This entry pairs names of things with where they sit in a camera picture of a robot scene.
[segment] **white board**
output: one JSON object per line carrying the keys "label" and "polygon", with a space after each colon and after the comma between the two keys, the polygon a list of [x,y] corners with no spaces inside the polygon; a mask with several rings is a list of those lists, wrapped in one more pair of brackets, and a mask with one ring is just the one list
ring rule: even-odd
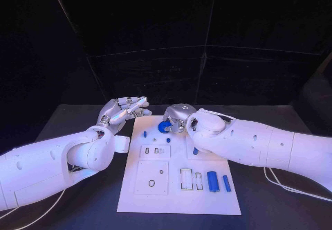
{"label": "white board", "polygon": [[[162,119],[163,116],[136,118],[117,211],[241,215],[228,161],[214,153],[194,155],[194,145],[185,132],[159,132]],[[182,177],[182,169],[191,169],[192,180]],[[208,189],[208,171],[217,172],[220,192],[215,193]],[[201,173],[201,180],[197,180],[197,173]],[[225,189],[224,175],[231,192]],[[194,189],[182,189],[182,180],[192,181]]]}

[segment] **dark background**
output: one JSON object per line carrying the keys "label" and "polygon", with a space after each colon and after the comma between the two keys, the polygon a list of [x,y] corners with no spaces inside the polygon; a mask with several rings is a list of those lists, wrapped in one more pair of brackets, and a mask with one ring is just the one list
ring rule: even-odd
{"label": "dark background", "polygon": [[289,104],[332,50],[328,0],[16,0],[2,10],[2,152],[33,142],[59,104]]}

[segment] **gray table surface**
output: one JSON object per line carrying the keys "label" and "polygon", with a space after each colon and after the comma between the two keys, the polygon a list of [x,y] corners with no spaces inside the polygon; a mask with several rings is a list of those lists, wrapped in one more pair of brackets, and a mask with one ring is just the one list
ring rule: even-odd
{"label": "gray table surface", "polygon": [[[150,105],[162,115],[168,105]],[[311,133],[295,109],[280,106],[197,106],[225,113],[238,119],[266,123],[280,129]],[[96,124],[103,105],[59,105],[36,141],[81,132]],[[132,136],[130,120],[119,133]],[[48,215],[29,227],[51,230],[90,229],[233,229],[233,230],[328,230],[332,203],[295,194],[272,184],[263,168],[230,161],[241,216],[117,213],[127,154],[116,153],[111,165],[97,175],[67,189],[64,197]],[[329,191],[308,178],[276,170],[282,183],[325,197]],[[0,220],[0,229],[9,230],[31,223],[49,209],[59,194],[20,207]]]}

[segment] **robotic hand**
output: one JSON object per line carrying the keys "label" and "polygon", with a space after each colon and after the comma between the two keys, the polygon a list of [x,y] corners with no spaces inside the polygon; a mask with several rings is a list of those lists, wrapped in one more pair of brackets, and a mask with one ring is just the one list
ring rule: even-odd
{"label": "robotic hand", "polygon": [[[149,116],[146,97],[113,99],[87,131],[26,145],[0,156],[0,211],[28,205],[107,168],[130,138],[114,136],[126,120]],[[70,163],[75,168],[68,170]]]}
{"label": "robotic hand", "polygon": [[163,124],[165,132],[186,130],[199,154],[214,152],[237,163],[287,170],[332,191],[332,138],[289,132],[204,109],[197,111],[188,104],[168,107]]}

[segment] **small blue part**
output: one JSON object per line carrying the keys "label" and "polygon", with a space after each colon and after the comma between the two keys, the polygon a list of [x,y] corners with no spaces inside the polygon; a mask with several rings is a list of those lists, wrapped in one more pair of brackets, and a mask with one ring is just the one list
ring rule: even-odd
{"label": "small blue part", "polygon": [[198,155],[198,153],[199,153],[199,150],[197,148],[194,148],[192,154]]}
{"label": "small blue part", "polygon": [[220,191],[220,184],[218,184],[218,178],[217,178],[217,172],[210,171],[208,172],[208,182],[210,182],[210,191],[212,193]]}
{"label": "small blue part", "polygon": [[231,191],[231,186],[230,186],[230,182],[228,182],[228,177],[223,176],[223,178],[224,178],[224,182],[225,182],[227,191],[230,192]]}
{"label": "small blue part", "polygon": [[168,133],[168,131],[165,131],[165,128],[172,126],[171,121],[162,121],[158,125],[158,129],[160,133]]}

